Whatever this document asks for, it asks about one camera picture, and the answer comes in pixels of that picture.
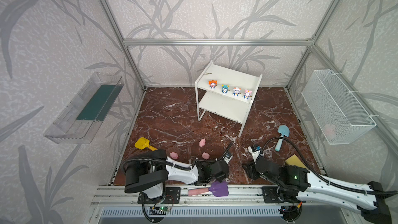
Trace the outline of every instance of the marble surface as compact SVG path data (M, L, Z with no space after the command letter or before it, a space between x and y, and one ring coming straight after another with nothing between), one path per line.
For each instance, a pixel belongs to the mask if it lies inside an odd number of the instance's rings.
M200 90L199 98L204 93ZM177 152L179 155L177 161L184 163L190 163L195 157L201 157L203 152L209 153L210 159L218 158L228 144L234 141L235 144L230 149L234 157L229 163L228 183L266 184L269 182L261 178L255 181L248 178L241 164L252 160L247 147L253 144L263 146L268 139L280 136L277 130L282 124L290 129L289 139L318 170L282 87L259 88L240 138L238 134L241 124L209 112L205 113L201 121L197 120L195 88L148 88L123 159L149 151L134 147L134 143L140 137L149 139L153 147L165 149L168 155L170 152ZM206 139L204 147L199 146L202 138ZM286 142L283 142L281 151L276 152L276 142L277 140L270 145L265 154L272 161L282 165L296 152ZM125 176L119 170L114 184L124 185L124 183Z

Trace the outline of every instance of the toy shovel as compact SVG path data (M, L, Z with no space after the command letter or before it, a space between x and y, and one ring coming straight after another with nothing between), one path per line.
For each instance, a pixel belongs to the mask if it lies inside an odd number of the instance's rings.
M278 132L281 134L281 137L283 137L283 136L289 137L289 134L290 134L289 127L287 127L285 125L281 125L278 128ZM275 147L275 151L279 152L281 150L282 141L283 141L283 139L281 139L281 138L278 140L278 143L276 144L276 147Z
M157 148L149 145L149 140L146 138L139 138L137 142L135 142L134 146L136 148L139 148L140 150L143 150L145 148L149 148L151 151L157 150Z
M215 181L211 184L210 188L188 190L188 196L199 195L209 191L212 192L215 197L226 197L228 196L228 184L226 181L222 181L221 183Z

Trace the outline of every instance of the green mat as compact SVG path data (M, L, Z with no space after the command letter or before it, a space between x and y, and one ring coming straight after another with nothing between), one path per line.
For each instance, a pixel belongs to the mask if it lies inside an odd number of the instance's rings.
M101 85L77 116L77 120L103 121L122 88L122 85Z

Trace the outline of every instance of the leaf pattern wallpaper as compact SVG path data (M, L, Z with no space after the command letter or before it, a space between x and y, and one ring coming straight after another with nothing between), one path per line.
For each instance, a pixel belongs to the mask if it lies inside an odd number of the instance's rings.
M1 0L0 39L0 223L82 223L118 162L139 82L97 0ZM45 138L93 72L125 86L92 143Z
M318 45L398 136L398 0L343 0ZM330 176L363 183L379 181L385 190L398 189L398 158L375 130L351 144L331 146L325 140L301 91L314 69L324 69L311 55L290 88L303 121ZM388 198L393 220L398 198Z
M331 0L107 0L124 38L311 38ZM131 46L147 85L193 86L209 61L285 86L305 47Z

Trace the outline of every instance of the white shelf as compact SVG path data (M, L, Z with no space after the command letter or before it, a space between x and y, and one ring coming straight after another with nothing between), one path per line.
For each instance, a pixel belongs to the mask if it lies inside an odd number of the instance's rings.
M243 98L243 93L245 92L245 89L252 91L251 99L253 99L258 88L259 79L259 77L253 75L210 64L210 66L204 70L203 76L197 82L197 87L206 91L215 92L223 97L228 97L249 104L250 101ZM217 81L215 89L210 89L210 80ZM229 86L230 91L227 92L226 95L221 92L222 84ZM237 97L232 94L234 87L241 88L241 93Z
M248 106L245 102L235 101L226 95L206 92L199 102L199 108L242 124Z
M246 124L253 100L256 97L261 78L262 75L260 75L260 77L248 75L233 69L214 65L213 61L211 61L195 81L198 120L200 121L206 111L209 111L220 115L221 117L240 123L242 124L238 135L238 137L240 137ZM210 88L210 80L217 81L217 87L215 89ZM230 91L227 92L227 94L223 94L221 92L223 84L229 86ZM233 96L234 87L241 88L241 94L237 97ZM207 91L200 102L198 97L198 88ZM243 98L245 89L252 91L250 100ZM202 115L199 114L199 108L204 110Z

